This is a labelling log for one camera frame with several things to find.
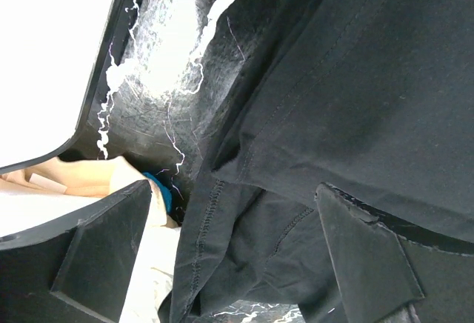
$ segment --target black plastic edge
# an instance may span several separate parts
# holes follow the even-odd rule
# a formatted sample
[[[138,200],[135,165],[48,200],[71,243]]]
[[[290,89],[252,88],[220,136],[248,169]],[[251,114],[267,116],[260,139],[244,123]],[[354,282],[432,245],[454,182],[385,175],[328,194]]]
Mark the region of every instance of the black plastic edge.
[[[141,5],[142,0],[136,0],[136,1],[138,5]],[[116,41],[115,36],[117,33],[120,33],[122,35],[126,33],[128,35],[128,30],[130,28],[130,25],[132,25],[136,19],[135,16],[130,19],[130,14],[124,11],[124,4],[126,2],[127,2],[126,0],[113,0],[112,6],[109,11],[109,18],[107,21],[107,25],[104,29],[104,35],[102,37],[99,53],[97,55],[96,62],[93,65],[93,69],[89,77],[89,84],[86,89],[86,94],[82,102],[81,112],[79,114],[79,120],[76,124],[76,131],[73,134],[73,136],[71,136],[71,138],[67,140],[63,145],[61,145],[56,150],[48,154],[39,156],[38,158],[35,158],[35,159],[22,161],[17,164],[0,167],[0,175],[2,173],[9,173],[11,171],[20,170],[20,169],[30,167],[33,165],[41,164],[42,162],[45,162],[51,158],[54,158],[55,156],[59,156],[61,153],[69,149],[79,140],[79,136],[84,131],[85,125],[87,123],[87,118],[89,116],[90,108],[92,107],[92,103],[93,103],[96,91],[98,89],[98,86],[102,84],[103,82],[107,83],[104,77],[105,77],[105,71],[107,70],[107,67],[108,67],[107,61],[110,62],[110,56],[109,56],[110,45],[113,41]],[[116,50],[116,52],[115,53],[112,52],[112,53],[114,54],[114,58],[116,60],[120,60],[121,57],[123,56],[127,42],[128,42],[128,38],[124,38],[123,43],[121,43],[120,45],[115,45],[114,49]]]
[[[87,224],[95,221],[112,206],[124,201],[131,193],[140,190],[142,187],[147,188],[147,190],[149,189],[151,192],[150,183],[147,180],[138,180],[109,196],[104,197],[103,199],[98,199],[96,202],[79,208],[78,210],[51,219],[45,223],[36,225],[35,227],[0,237],[0,239],[4,239],[3,241],[0,241],[0,251],[19,247],[29,247],[31,245],[51,240],[60,233],[65,233],[71,230],[76,231],[76,228],[80,224]]]
[[[362,216],[361,213],[352,212],[353,216],[358,216],[363,222],[384,225],[388,230],[409,242],[431,247],[435,250],[459,255],[474,255],[474,243],[419,227],[417,224],[378,210],[331,184],[325,185],[336,191],[345,200],[353,203],[360,211],[364,212],[365,216]]]

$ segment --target beige fabric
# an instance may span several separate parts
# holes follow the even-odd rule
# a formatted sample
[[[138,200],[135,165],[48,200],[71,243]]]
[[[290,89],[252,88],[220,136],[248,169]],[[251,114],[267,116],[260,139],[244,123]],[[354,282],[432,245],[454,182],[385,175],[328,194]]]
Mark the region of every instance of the beige fabric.
[[[21,186],[23,187],[21,191],[30,193],[58,193],[50,188],[31,183],[30,179],[34,173],[65,186],[64,195],[98,199],[135,181],[146,179],[121,156],[106,161],[76,162],[64,162],[54,158],[27,169],[1,175],[0,190],[5,188],[20,190],[17,186]],[[152,187],[149,225],[175,227],[176,224],[167,217],[166,207],[158,186],[154,182],[148,181]]]
[[[144,231],[119,323],[157,323],[158,309],[173,286],[181,228]]]

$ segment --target blue object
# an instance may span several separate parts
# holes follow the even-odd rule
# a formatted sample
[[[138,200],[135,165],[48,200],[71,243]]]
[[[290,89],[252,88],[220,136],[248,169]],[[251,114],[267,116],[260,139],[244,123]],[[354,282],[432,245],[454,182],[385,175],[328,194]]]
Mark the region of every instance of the blue object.
[[[171,212],[171,201],[173,197],[171,196],[170,190],[165,187],[155,176],[151,173],[143,173],[143,176],[155,182],[156,185],[160,188],[161,195],[163,196],[164,206],[166,207],[166,212],[169,214]]]

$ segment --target black fabric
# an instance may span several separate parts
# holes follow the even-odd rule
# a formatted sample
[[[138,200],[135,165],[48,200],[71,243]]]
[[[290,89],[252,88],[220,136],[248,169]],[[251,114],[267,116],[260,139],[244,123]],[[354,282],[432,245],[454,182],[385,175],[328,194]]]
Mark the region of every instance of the black fabric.
[[[162,321],[252,299],[341,322],[324,312],[322,182],[474,241],[472,20],[474,0],[322,0],[266,73],[243,72],[188,205]]]
[[[414,304],[421,322],[470,323],[474,317],[474,255],[401,240],[427,299]]]

